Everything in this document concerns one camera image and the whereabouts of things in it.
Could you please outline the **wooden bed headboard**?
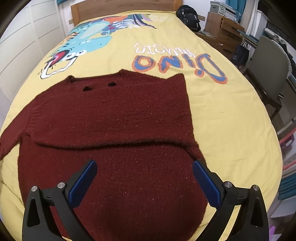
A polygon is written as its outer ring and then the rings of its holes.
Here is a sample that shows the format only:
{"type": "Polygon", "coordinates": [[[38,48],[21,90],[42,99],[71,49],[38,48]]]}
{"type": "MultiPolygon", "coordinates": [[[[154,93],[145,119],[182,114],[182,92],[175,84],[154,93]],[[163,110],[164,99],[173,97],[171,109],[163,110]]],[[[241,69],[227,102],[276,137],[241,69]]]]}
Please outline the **wooden bed headboard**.
{"type": "Polygon", "coordinates": [[[72,21],[80,22],[125,11],[176,11],[182,0],[90,0],[71,6],[72,21]]]}

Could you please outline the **yellow dinosaur print bedspread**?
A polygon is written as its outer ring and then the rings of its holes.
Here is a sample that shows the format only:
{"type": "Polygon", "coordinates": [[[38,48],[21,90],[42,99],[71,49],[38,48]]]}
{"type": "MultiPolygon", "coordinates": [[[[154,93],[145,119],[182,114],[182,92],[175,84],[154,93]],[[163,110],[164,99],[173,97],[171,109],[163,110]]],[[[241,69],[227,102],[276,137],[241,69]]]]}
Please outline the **yellow dinosaur print bedspread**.
{"type": "MultiPolygon", "coordinates": [[[[209,169],[238,187],[257,184],[270,206],[280,184],[278,138],[257,92],[221,53],[172,12],[127,11],[80,23],[30,72],[8,111],[1,135],[36,96],[69,76],[127,70],[167,79],[184,75],[193,134],[209,169]]],[[[21,240],[24,205],[19,147],[1,157],[1,220],[21,240]]],[[[195,239],[214,214],[206,205],[195,239]]]]}

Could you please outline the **dark red knit sweater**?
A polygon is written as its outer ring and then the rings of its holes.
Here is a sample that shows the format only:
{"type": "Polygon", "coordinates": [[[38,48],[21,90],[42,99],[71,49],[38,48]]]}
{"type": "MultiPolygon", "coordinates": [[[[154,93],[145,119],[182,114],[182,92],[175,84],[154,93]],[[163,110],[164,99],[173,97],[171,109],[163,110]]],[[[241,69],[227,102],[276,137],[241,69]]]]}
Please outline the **dark red knit sweater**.
{"type": "Polygon", "coordinates": [[[1,157],[15,146],[22,199],[96,161],[76,210],[94,240],[189,240],[203,220],[207,201],[192,172],[203,155],[182,74],[69,76],[4,130],[1,157]]]}

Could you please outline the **dark paper shopping bag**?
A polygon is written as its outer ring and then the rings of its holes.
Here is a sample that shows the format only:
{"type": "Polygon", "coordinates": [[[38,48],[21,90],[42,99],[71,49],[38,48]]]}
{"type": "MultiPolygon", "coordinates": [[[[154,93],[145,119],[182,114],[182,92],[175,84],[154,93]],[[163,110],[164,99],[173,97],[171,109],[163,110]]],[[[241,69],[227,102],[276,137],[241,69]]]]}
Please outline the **dark paper shopping bag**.
{"type": "Polygon", "coordinates": [[[231,62],[235,66],[245,66],[249,57],[249,45],[244,42],[241,45],[237,45],[236,50],[231,58],[231,62]]]}

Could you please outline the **brown wooden drawer cabinet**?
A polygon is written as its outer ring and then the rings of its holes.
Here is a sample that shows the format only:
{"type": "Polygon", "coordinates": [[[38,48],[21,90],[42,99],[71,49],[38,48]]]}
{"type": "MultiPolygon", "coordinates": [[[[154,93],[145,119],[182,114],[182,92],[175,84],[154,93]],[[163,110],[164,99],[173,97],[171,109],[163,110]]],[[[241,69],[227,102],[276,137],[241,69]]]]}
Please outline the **brown wooden drawer cabinet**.
{"type": "Polygon", "coordinates": [[[209,35],[207,36],[202,32],[195,34],[231,60],[236,47],[242,41],[240,32],[244,33],[245,29],[223,15],[208,12],[204,32],[209,35]]]}

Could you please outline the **white storage box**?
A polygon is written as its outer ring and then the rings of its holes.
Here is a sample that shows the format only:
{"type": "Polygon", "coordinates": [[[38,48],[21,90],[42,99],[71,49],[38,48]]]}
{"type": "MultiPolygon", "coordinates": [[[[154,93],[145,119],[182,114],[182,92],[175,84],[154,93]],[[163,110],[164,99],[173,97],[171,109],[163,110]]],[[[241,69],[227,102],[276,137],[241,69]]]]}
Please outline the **white storage box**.
{"type": "Polygon", "coordinates": [[[210,1],[210,12],[224,15],[226,11],[225,4],[219,1],[210,1]]]}

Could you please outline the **grey green chair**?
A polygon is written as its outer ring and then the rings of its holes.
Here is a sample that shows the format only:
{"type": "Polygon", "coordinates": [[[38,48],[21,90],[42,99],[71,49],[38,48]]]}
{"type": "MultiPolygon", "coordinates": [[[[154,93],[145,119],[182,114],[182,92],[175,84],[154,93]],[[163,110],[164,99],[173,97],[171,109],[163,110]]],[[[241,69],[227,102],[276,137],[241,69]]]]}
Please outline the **grey green chair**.
{"type": "Polygon", "coordinates": [[[274,108],[270,119],[274,119],[282,107],[280,92],[291,73],[290,60],[280,44],[261,36],[243,75],[259,92],[263,104],[274,108]]]}

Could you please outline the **white panelled wardrobe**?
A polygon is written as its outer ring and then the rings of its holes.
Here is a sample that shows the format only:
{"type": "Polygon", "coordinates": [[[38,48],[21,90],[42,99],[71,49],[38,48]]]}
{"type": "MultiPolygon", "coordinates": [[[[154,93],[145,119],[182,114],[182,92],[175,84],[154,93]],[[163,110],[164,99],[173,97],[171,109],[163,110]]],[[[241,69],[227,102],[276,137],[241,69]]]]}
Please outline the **white panelled wardrobe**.
{"type": "Polygon", "coordinates": [[[56,1],[30,1],[14,17],[1,37],[1,90],[9,101],[64,38],[56,1]]]}

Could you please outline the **black backpack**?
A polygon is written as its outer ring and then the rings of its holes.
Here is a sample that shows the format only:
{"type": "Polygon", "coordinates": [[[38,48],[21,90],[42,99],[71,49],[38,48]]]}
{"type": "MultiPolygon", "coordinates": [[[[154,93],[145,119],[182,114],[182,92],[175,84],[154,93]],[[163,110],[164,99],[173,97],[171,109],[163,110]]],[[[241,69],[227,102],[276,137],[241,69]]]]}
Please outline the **black backpack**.
{"type": "Polygon", "coordinates": [[[176,16],[184,23],[191,31],[199,32],[201,30],[200,20],[197,12],[188,5],[182,5],[176,11],[176,16]]]}

